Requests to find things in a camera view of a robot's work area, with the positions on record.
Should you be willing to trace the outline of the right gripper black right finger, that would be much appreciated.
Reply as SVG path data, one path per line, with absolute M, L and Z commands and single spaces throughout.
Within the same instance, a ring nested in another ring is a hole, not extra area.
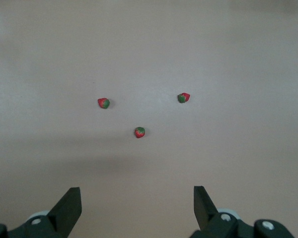
M 229 212 L 219 212 L 203 186 L 194 187 L 194 214 L 200 229 L 190 238 L 255 238 L 252 226 Z

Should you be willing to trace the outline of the red toy strawberry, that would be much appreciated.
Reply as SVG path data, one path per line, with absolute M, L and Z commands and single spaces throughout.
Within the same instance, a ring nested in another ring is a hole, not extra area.
M 110 100 L 107 98 L 99 98 L 97 102 L 99 107 L 102 109 L 107 109 L 110 106 Z
M 146 134 L 146 130 L 144 127 L 139 126 L 139 127 L 136 127 L 134 130 L 134 135 L 136 138 L 142 138 L 145 136 L 145 134 Z
M 190 96 L 190 94 L 183 92 L 177 95 L 177 100 L 179 103 L 183 104 L 189 101 Z

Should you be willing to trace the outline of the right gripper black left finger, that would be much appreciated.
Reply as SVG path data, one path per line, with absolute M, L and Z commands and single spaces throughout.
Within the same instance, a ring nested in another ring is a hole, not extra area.
M 68 238 L 82 212 L 79 187 L 70 188 L 47 215 L 9 231 L 8 238 Z

